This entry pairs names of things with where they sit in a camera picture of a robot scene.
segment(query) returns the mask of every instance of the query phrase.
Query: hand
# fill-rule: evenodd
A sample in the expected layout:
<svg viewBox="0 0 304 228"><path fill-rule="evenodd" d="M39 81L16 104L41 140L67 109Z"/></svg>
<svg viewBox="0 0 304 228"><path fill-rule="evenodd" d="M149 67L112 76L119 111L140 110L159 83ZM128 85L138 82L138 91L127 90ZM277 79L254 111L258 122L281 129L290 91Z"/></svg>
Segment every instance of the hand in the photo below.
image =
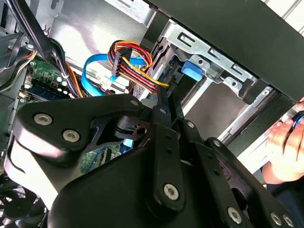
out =
<svg viewBox="0 0 304 228"><path fill-rule="evenodd" d="M297 104L296 108L299 111L304 110L304 103ZM291 119L284 123L278 122L273 127L266 145L271 167L264 168L266 171L271 169L274 177L280 182L295 181L304 176L304 119L289 134L293 123ZM267 179L270 175L265 175L263 171L263 176Z"/></svg>

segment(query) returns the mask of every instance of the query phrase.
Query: finger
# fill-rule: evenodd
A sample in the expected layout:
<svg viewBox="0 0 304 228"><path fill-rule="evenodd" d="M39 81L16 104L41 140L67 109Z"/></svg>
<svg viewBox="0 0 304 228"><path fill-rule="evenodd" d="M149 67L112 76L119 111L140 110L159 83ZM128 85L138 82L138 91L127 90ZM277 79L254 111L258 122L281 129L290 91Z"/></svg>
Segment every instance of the finger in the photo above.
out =
<svg viewBox="0 0 304 228"><path fill-rule="evenodd" d="M293 125L292 119L287 119L280 129L276 132L272 141L272 155L275 158L280 158L284 152L284 144L288 137L289 131Z"/></svg>
<svg viewBox="0 0 304 228"><path fill-rule="evenodd" d="M303 132L304 119L299 122L286 141L283 159L289 164L295 164L297 161L299 147L303 138Z"/></svg>
<svg viewBox="0 0 304 228"><path fill-rule="evenodd" d="M300 103L296 104L296 105L295 105L295 108L296 108L298 111L304 111L304 102L303 102L303 100L301 100Z"/></svg>
<svg viewBox="0 0 304 228"><path fill-rule="evenodd" d="M282 124L283 123L281 121L279 121L276 124L274 124L274 126L272 126L272 130L271 130L271 132L268 136L268 140L267 140L267 143L266 143L266 148L267 148L268 152L272 152L272 144L273 144L274 137L275 137L277 131L282 126Z"/></svg>
<svg viewBox="0 0 304 228"><path fill-rule="evenodd" d="M301 141L298 156L297 156L297 169L304 172L304 140Z"/></svg>

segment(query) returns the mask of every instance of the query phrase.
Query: fingernail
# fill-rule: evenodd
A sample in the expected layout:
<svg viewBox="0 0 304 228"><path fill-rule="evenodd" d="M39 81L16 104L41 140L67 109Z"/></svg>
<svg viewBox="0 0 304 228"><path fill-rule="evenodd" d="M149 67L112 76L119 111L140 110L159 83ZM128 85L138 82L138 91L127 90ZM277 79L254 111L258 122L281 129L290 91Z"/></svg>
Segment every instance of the fingernail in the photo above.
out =
<svg viewBox="0 0 304 228"><path fill-rule="evenodd" d="M304 105L303 104L297 104L295 107L296 107L297 110L302 110L304 108Z"/></svg>
<svg viewBox="0 0 304 228"><path fill-rule="evenodd" d="M293 123L293 120L292 119L287 119L286 121L285 121L285 124L288 124L288 125L290 125L290 124L292 124Z"/></svg>

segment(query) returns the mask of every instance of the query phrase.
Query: screw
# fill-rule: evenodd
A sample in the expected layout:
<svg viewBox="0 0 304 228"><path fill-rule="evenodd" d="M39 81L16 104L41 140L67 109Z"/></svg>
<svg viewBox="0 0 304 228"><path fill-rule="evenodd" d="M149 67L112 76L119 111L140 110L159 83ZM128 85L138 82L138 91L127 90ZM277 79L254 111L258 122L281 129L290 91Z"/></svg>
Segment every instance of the screw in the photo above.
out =
<svg viewBox="0 0 304 228"><path fill-rule="evenodd" d="M32 44L27 44L27 50L30 50L30 51L32 51L32 50L34 50L35 48L34 48L34 45L32 45Z"/></svg>
<svg viewBox="0 0 304 228"><path fill-rule="evenodd" d="M165 110L163 110L162 108L160 108L160 111L164 114L166 114L167 112Z"/></svg>
<svg viewBox="0 0 304 228"><path fill-rule="evenodd" d="M290 218L288 216L283 215L283 218L290 227L294 227L294 223L292 222L292 220L290 220Z"/></svg>
<svg viewBox="0 0 304 228"><path fill-rule="evenodd" d="M282 225L281 219L279 219L279 217L275 213L271 212L270 216L277 225L279 225L279 226Z"/></svg>
<svg viewBox="0 0 304 228"><path fill-rule="evenodd" d="M216 146L220 147L220 143L218 141L214 140L213 142Z"/></svg>
<svg viewBox="0 0 304 228"><path fill-rule="evenodd" d="M136 101L134 101L134 100L131 100L131 103L132 103L133 105L135 105L135 106L138 106L138 103L137 103Z"/></svg>
<svg viewBox="0 0 304 228"><path fill-rule="evenodd" d="M66 130L63 132L63 138L71 143L75 143L80 139L80 135L74 130Z"/></svg>
<svg viewBox="0 0 304 228"><path fill-rule="evenodd" d="M171 200L177 200L179 198L179 191L177 191L176 187L172 184L166 184L165 187L163 187L163 191Z"/></svg>
<svg viewBox="0 0 304 228"><path fill-rule="evenodd" d="M240 216L240 214L238 213L237 210L235 210L234 208L230 207L227 209L228 214L230 216L230 218L237 224L241 224L242 223L242 217Z"/></svg>
<svg viewBox="0 0 304 228"><path fill-rule="evenodd" d="M188 126L189 126L190 128L194 128L194 124L191 123L190 121L189 121L187 124L188 124Z"/></svg>
<svg viewBox="0 0 304 228"><path fill-rule="evenodd" d="M34 116L34 121L40 125L49 125L53 122L53 119L48 114L40 113Z"/></svg>

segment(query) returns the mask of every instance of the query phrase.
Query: black fan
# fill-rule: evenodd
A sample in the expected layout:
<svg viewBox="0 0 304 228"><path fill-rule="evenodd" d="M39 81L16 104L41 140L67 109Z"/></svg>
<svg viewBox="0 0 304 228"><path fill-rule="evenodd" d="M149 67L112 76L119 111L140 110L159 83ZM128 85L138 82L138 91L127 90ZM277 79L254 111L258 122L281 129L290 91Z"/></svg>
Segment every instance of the black fan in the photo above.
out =
<svg viewBox="0 0 304 228"><path fill-rule="evenodd" d="M37 195L13 182L4 174L0 176L0 227L40 228L47 217L46 207Z"/></svg>

